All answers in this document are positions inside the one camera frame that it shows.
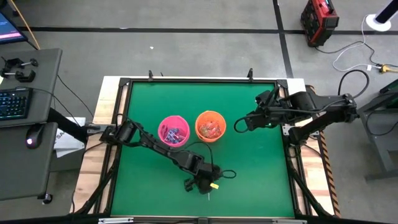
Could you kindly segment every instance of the red machine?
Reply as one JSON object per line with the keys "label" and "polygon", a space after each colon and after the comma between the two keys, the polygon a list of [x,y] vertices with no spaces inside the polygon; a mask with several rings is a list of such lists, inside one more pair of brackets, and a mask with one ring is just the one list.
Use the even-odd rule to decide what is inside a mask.
{"label": "red machine", "polygon": [[308,0],[301,14],[308,46],[322,46],[337,27],[338,19],[331,0]]}

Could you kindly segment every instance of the keyboard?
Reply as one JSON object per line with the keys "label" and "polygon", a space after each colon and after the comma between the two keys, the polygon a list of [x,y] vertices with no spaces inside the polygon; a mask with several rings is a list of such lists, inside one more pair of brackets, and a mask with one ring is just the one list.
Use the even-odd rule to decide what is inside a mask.
{"label": "keyboard", "polygon": [[26,118],[31,97],[31,88],[0,90],[0,121]]}

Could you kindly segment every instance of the floor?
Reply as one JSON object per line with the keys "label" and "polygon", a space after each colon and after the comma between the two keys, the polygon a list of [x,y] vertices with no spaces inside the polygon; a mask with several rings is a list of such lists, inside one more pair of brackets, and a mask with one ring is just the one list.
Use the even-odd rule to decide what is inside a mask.
{"label": "floor", "polygon": [[[363,17],[377,12],[388,2],[334,0],[340,16],[337,30],[361,30]],[[275,19],[274,3],[280,7],[281,24]],[[115,29],[35,32],[42,49],[63,50],[59,75],[93,111],[106,75],[146,75],[152,70],[154,75],[162,72],[165,76],[245,77],[253,68],[255,77],[304,78],[319,95],[335,95],[343,75],[331,66],[337,55],[307,47],[303,35],[261,33],[261,30],[300,30],[300,13],[306,0],[17,0],[16,4],[36,30],[40,27],[138,28],[117,32]],[[8,7],[3,11],[11,14]],[[22,25],[19,18],[14,20]],[[215,30],[173,32],[168,28]],[[234,29],[234,33],[217,29]],[[248,29],[249,34],[241,29]],[[398,30],[396,18],[392,20],[392,30]],[[357,40],[361,40],[358,34],[333,35],[321,49],[336,50]],[[398,63],[395,35],[367,35],[366,41],[376,51],[375,61]],[[26,43],[2,45],[0,53],[30,49]],[[370,53],[367,48],[357,48],[342,56],[337,66],[348,68],[369,63]],[[370,86],[356,99],[359,106],[398,78],[394,73],[380,75],[376,70],[368,73]],[[361,74],[353,73],[347,77],[343,92],[355,95],[364,84]],[[91,119],[63,86],[57,84],[55,94],[74,116]],[[364,176],[378,172],[379,165],[360,120],[330,125],[325,132],[342,216],[396,223],[398,178],[365,181]],[[56,196],[47,206],[41,206],[34,198],[0,202],[0,219],[67,214],[76,177],[77,171],[53,174],[50,190]]]}

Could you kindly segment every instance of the yellow tag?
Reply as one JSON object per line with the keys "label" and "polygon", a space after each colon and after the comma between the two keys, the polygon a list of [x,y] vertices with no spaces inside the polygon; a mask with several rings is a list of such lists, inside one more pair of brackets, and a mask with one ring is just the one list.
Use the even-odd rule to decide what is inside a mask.
{"label": "yellow tag", "polygon": [[214,189],[218,189],[218,185],[216,185],[216,184],[214,184],[214,183],[211,183],[211,184],[210,184],[210,187],[213,187]]}

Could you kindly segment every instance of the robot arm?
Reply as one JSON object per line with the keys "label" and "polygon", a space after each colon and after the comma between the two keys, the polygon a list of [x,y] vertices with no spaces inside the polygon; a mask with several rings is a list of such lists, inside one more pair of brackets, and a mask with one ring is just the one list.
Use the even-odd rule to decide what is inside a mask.
{"label": "robot arm", "polygon": [[[243,133],[256,128],[274,128],[279,124],[294,125],[299,121],[323,113],[302,127],[289,129],[289,142],[299,145],[307,140],[309,135],[332,123],[352,122],[358,117],[356,103],[350,94],[340,96],[318,96],[311,92],[298,92],[285,98],[278,98],[279,88],[265,91],[256,96],[257,108],[240,118],[234,124],[234,129]],[[244,120],[247,129],[239,131],[236,125]]]}
{"label": "robot arm", "polygon": [[[130,143],[137,130],[139,131],[139,141]],[[108,126],[99,140],[106,144],[146,147],[170,159],[182,171],[193,176],[192,179],[187,179],[184,182],[187,192],[193,190],[193,186],[196,185],[201,194],[207,194],[213,189],[213,182],[223,176],[220,167],[214,165],[213,161],[209,164],[205,162],[203,156],[197,153],[186,151],[185,149],[171,148],[150,133],[144,131],[141,124],[133,122],[130,119],[123,122],[119,128]]]}

